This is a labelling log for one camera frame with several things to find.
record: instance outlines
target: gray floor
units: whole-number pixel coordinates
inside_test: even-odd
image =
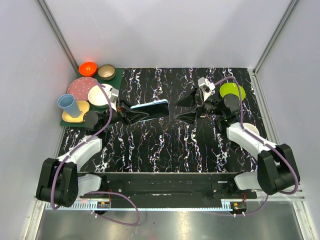
[[[249,203],[248,211],[257,208]],[[107,212],[119,221],[135,212]],[[288,202],[268,202],[257,215],[224,217],[208,212],[141,212],[141,224],[128,227],[95,218],[88,211],[46,210],[38,240],[300,240],[299,225]]]

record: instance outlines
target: yellow tray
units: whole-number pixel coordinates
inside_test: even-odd
[[[80,116],[78,117],[71,117],[66,111],[63,111],[62,113],[62,120],[67,123],[74,123],[79,124],[83,123],[84,121],[84,115],[89,111],[90,104],[87,101],[76,101],[76,104],[78,105],[80,109]]]

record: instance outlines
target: green bowl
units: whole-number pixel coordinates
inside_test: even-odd
[[[244,100],[246,97],[246,92],[242,86],[240,86],[240,90],[241,90],[242,100]],[[228,83],[223,84],[220,87],[219,92],[220,92],[221,97],[224,97],[227,94],[233,94],[233,95],[238,96],[238,98],[240,98],[237,84],[235,84],[233,82],[228,82]]]

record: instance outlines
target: green placemat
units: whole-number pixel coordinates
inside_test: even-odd
[[[109,80],[109,81],[106,81],[106,80],[103,80],[101,77],[99,77],[98,75],[98,71],[97,73],[92,76],[94,79],[97,79],[97,81],[101,84],[109,84],[111,85],[112,87],[120,90],[120,86],[121,86],[121,80],[122,80],[122,74],[124,73],[124,69],[123,68],[116,68],[115,69],[115,77],[112,79],[112,80]],[[77,76],[76,76],[76,79],[78,78],[82,78],[83,76],[78,73]],[[93,106],[90,104],[90,110],[91,111],[96,111],[96,112],[104,112],[106,108],[97,108],[96,106]],[[71,123],[71,122],[66,122],[66,121],[63,121],[61,120],[60,122],[60,126],[66,126],[66,127],[78,127],[78,128],[83,128],[85,126],[85,124],[82,122],[82,123]]]

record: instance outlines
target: pink plate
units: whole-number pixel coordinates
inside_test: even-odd
[[[77,101],[88,101],[88,93],[95,85],[94,78],[89,76],[80,77],[70,84],[67,93],[72,94]]]

